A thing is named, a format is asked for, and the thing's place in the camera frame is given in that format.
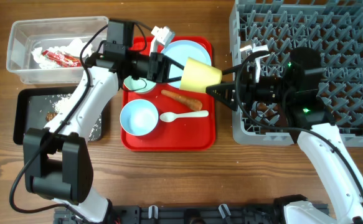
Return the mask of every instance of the white bracket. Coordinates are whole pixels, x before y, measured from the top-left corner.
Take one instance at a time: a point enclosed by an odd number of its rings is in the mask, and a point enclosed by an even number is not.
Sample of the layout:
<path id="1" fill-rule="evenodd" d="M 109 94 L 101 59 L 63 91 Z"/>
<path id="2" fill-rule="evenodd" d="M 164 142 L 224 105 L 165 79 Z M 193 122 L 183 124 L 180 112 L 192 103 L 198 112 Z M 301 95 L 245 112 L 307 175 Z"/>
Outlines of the white bracket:
<path id="1" fill-rule="evenodd" d="M 241 48 L 239 49 L 239 51 L 241 51 L 242 58 L 247 58 L 248 55 L 250 55 L 251 53 L 258 52 L 261 50 L 268 51 L 268 46 L 267 45 L 256 46 L 256 44 L 253 43 L 251 40 L 246 41 L 245 44 L 241 44 Z M 257 57 L 255 59 L 256 68 L 255 68 L 255 77 L 253 78 L 254 83 L 258 83 L 258 81 L 260 80 L 260 60 L 262 58 L 268 57 L 269 55 L 270 54 Z"/>
<path id="2" fill-rule="evenodd" d="M 151 31 L 151 34 L 154 35 L 154 39 L 151 42 L 151 48 L 149 49 L 149 54 L 152 52 L 158 52 L 158 46 L 162 45 L 163 47 L 167 47 L 176 33 L 172 31 L 168 27 L 159 28 L 157 26 Z"/>

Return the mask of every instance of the small cup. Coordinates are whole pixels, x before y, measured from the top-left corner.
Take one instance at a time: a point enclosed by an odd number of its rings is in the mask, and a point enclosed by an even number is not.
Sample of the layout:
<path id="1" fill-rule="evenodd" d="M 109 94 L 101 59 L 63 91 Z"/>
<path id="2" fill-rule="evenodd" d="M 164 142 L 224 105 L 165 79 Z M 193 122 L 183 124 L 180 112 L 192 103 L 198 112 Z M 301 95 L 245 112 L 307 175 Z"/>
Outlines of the small cup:
<path id="1" fill-rule="evenodd" d="M 120 112 L 121 127 L 134 136 L 150 133 L 156 127 L 158 120 L 158 110 L 148 100 L 130 101 Z"/>
<path id="2" fill-rule="evenodd" d="M 137 90 L 137 91 L 135 91 L 135 93 L 139 93 L 139 94 L 149 93 L 156 86 L 155 82 L 148 81 L 145 78 L 140 78 L 138 80 L 134 80 L 134 79 L 132 79 L 131 76 L 128 76 L 124 80 L 123 83 L 125 84 L 127 89 Z"/>

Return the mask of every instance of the gray dish rack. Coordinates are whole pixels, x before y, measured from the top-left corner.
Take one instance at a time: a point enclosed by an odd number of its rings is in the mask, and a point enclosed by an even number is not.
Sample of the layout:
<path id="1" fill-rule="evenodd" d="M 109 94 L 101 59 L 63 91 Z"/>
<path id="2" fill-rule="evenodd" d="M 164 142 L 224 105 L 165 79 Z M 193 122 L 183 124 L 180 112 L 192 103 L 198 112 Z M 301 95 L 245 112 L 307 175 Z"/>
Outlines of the gray dish rack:
<path id="1" fill-rule="evenodd" d="M 334 111 L 344 144 L 363 147 L 363 0 L 304 1 L 236 0 L 229 19 L 232 64 L 241 64 L 240 44 L 248 40 L 267 44 L 271 51 L 261 61 L 264 76 L 282 76 L 295 47 L 318 50 L 324 68 L 318 95 Z M 276 112 L 275 104 L 263 106 L 256 111 L 254 105 L 251 114 Z M 289 133 L 252 125 L 240 109 L 232 116 L 233 138 L 239 144 L 293 144 Z M 276 125 L 280 116 L 264 122 Z"/>

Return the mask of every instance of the wooden table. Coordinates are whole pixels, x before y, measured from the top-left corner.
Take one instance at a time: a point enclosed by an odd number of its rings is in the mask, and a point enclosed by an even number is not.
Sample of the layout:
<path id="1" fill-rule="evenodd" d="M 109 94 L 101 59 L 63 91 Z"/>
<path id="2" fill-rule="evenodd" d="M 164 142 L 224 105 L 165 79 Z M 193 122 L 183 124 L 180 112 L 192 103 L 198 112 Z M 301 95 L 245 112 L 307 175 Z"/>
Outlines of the wooden table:
<path id="1" fill-rule="evenodd" d="M 24 85 L 6 68 L 8 37 L 13 22 L 50 17 L 106 16 L 130 18 L 150 26 L 169 26 L 177 35 L 199 35 L 214 48 L 214 65 L 232 65 L 229 15 L 233 1 L 89 1 L 0 0 L 0 223 L 52 223 L 53 211 L 23 215 L 11 210 L 11 184 L 23 166 L 22 146 L 12 141 L 16 102 Z M 93 185 L 114 205 L 218 205 L 271 203 L 275 197 L 303 194 L 312 202 L 330 203 L 308 158 L 297 146 L 242 146 L 232 138 L 231 111 L 216 103 L 217 139 L 203 152 L 134 153 L 120 141 L 121 93 L 110 105 L 110 130 L 88 149 Z M 363 173 L 363 148 L 349 149 Z M 28 194 L 19 184 L 16 203 L 37 208 L 50 201 Z"/>

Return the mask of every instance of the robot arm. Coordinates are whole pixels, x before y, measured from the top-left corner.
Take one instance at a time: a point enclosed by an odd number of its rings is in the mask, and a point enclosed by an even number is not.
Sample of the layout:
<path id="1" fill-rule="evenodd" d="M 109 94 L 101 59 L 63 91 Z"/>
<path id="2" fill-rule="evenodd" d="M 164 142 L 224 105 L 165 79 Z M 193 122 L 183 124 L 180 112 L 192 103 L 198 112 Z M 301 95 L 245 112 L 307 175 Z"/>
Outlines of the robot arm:
<path id="1" fill-rule="evenodd" d="M 342 143 L 339 129 L 329 123 L 313 125 L 312 131 L 329 139 L 343 154 L 362 188 L 363 176 Z M 292 202 L 284 207 L 286 223 L 352 223 L 363 221 L 363 199 L 350 172 L 325 142 L 308 133 L 300 133 L 300 149 L 308 156 L 331 199 L 336 220 L 317 211 L 309 202 Z"/>
<path id="2" fill-rule="evenodd" d="M 125 34 L 121 35 L 121 38 L 119 35 L 113 35 L 116 33 L 113 32 L 114 29 L 116 31 L 130 30 L 127 28 L 129 24 L 119 21 L 111 22 L 114 23 L 108 25 L 110 30 L 107 44 L 104 45 L 104 57 L 95 53 L 86 61 L 92 80 L 87 96 L 74 112 L 68 124 L 59 132 L 59 136 L 50 145 L 49 150 L 42 153 L 25 173 L 26 188 L 29 192 L 58 203 L 66 203 L 80 217 L 93 223 L 113 223 L 111 202 L 92 188 L 93 170 L 87 151 L 87 139 L 95 120 L 109 100 L 116 95 L 128 75 L 133 78 L 144 77 L 158 83 L 173 82 L 177 80 L 168 79 L 170 64 L 183 68 L 177 62 L 156 53 L 157 45 L 154 44 L 150 56 L 135 52 L 131 54 L 127 48 L 131 47 L 130 39 L 133 35 Z M 156 30 L 156 33 L 163 34 L 164 31 L 165 28 Z M 166 45 L 170 41 L 169 38 L 172 39 L 173 36 L 172 32 L 165 32 L 159 43 Z M 257 49 L 252 48 L 251 52 L 254 54 Z M 299 54 L 293 55 L 292 52 L 292 59 L 293 57 L 299 58 Z M 286 72 L 282 82 L 272 77 L 262 77 L 260 81 L 254 78 L 253 83 L 242 85 L 241 90 L 236 90 L 232 83 L 208 86 L 207 93 L 213 93 L 215 91 L 210 90 L 225 86 L 231 88 L 232 91 L 229 93 L 242 95 L 247 105 L 251 105 L 253 101 L 281 103 L 284 101 L 283 98 L 294 102 L 293 106 L 289 106 L 286 111 L 293 126 L 312 128 L 314 132 L 330 139 L 347 159 L 363 187 L 363 177 L 343 146 L 338 128 L 328 123 L 331 122 L 331 116 L 321 105 L 318 105 L 316 100 L 312 100 L 318 92 L 316 89 L 319 82 L 318 67 L 306 67 L 303 71 L 301 73 L 301 68 L 296 67 L 291 73 Z M 47 123 L 45 129 L 28 130 L 24 138 L 25 162 L 30 160 L 31 154 L 38 150 L 43 139 L 60 126 L 69 111 L 76 105 L 86 88 L 86 79 L 87 74 L 84 73 L 82 81 L 69 101 L 69 107 L 60 111 L 51 122 Z M 291 87 L 294 89 L 293 97 L 284 97 Z M 224 99 L 222 102 L 229 103 L 233 100 Z M 302 109 L 306 105 L 312 106 L 315 116 L 302 113 Z M 236 108 L 235 102 L 227 106 L 232 109 Z M 286 223 L 352 223 L 358 217 L 363 220 L 363 199 L 341 159 L 331 152 L 325 142 L 312 134 L 301 133 L 297 143 L 319 174 L 334 205 L 337 221 L 315 210 L 309 202 L 305 201 L 285 205 L 284 221 Z M 62 151 L 62 163 L 47 157 L 47 154 L 54 154 L 57 150 Z"/>

